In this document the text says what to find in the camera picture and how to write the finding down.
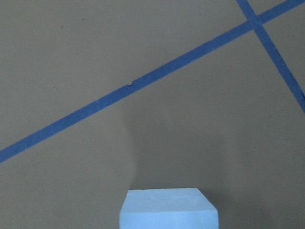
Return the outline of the light blue foam block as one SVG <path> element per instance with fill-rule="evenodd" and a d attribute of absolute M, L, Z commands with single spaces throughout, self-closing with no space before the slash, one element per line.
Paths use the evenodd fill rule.
<path fill-rule="evenodd" d="M 197 188 L 129 190 L 121 229 L 217 229 L 217 209 Z"/>

